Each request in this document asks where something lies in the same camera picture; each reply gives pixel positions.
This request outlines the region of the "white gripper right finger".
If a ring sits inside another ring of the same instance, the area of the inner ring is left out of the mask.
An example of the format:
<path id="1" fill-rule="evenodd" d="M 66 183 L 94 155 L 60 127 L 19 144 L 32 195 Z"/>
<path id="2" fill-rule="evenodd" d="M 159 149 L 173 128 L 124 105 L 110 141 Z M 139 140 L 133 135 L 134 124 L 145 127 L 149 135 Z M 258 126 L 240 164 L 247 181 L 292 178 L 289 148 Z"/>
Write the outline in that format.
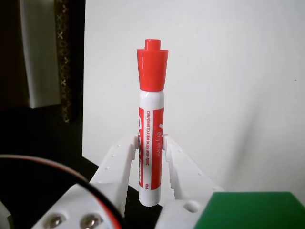
<path id="1" fill-rule="evenodd" d="M 212 181 L 169 135 L 163 136 L 163 150 L 174 199 L 166 201 L 155 227 L 193 229 L 213 193 L 224 189 Z"/>

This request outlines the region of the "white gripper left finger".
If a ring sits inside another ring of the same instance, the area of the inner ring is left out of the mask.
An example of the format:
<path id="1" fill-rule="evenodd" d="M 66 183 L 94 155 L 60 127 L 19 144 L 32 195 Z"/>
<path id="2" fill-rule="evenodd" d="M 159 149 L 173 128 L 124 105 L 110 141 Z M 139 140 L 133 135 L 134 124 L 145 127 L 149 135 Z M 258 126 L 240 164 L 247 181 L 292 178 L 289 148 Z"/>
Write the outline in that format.
<path id="1" fill-rule="evenodd" d="M 129 135 L 107 152 L 90 183 L 124 216 L 131 162 L 138 137 Z M 35 229 L 109 229 L 109 220 L 96 198 L 73 185 L 34 225 Z"/>

